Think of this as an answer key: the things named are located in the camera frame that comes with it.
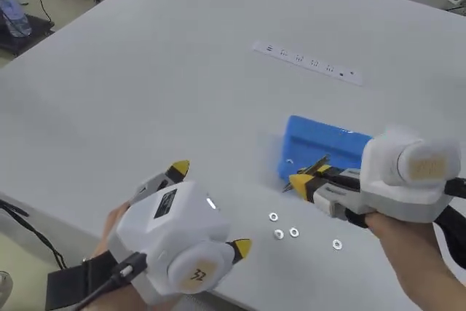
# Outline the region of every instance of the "metal washer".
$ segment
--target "metal washer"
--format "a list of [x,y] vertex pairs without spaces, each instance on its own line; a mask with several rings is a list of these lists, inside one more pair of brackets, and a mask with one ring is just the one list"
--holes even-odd
[[272,222],[276,222],[276,221],[278,220],[278,215],[277,215],[277,213],[270,213],[270,214],[269,214],[269,219],[270,219],[270,221],[272,221]]
[[333,240],[332,242],[333,249],[336,251],[340,251],[343,248],[343,245],[341,244],[340,240]]
[[299,231],[295,227],[291,227],[289,232],[290,232],[290,236],[293,238],[296,238],[299,236]]
[[282,240],[285,235],[283,234],[283,231],[281,229],[276,229],[274,231],[274,237],[276,240]]

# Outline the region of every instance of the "human hand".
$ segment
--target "human hand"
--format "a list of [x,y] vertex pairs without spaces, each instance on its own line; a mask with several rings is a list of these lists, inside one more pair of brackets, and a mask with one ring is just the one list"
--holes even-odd
[[[92,257],[96,257],[105,253],[108,250],[108,236],[111,229],[126,213],[130,207],[129,202],[125,202],[118,208],[113,209],[108,214],[106,223],[103,228],[102,238],[94,250]],[[169,311],[178,302],[178,298],[174,298],[168,302],[153,307],[152,311]],[[111,293],[102,295],[99,299],[93,302],[86,308],[87,311],[146,311],[147,306],[139,296],[138,292],[134,289],[133,285],[117,289]]]
[[443,261],[432,224],[366,216],[406,295],[424,311],[466,310],[466,288]]

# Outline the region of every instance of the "white power strip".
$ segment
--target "white power strip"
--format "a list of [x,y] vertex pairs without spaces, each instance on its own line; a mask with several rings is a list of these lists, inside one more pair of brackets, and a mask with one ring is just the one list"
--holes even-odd
[[253,45],[253,50],[268,56],[272,56],[273,58],[292,63],[293,65],[309,69],[310,71],[322,73],[326,76],[332,76],[333,78],[337,78],[359,86],[363,85],[362,76],[353,69],[336,66],[308,55],[291,52],[290,50],[285,49],[280,45],[266,42],[256,42]]

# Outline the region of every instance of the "water bottle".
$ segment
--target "water bottle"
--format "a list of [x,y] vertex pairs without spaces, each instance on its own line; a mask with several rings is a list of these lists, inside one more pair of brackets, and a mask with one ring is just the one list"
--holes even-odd
[[32,28],[28,18],[16,0],[0,0],[0,9],[12,36],[20,38],[31,35]]

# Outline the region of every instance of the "blue plastic container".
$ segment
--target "blue plastic container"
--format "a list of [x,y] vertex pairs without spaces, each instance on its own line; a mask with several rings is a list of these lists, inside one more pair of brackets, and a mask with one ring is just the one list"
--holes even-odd
[[355,133],[299,116],[291,116],[285,131],[280,177],[288,181],[300,168],[309,167],[326,154],[330,165],[338,168],[360,168],[368,135]]

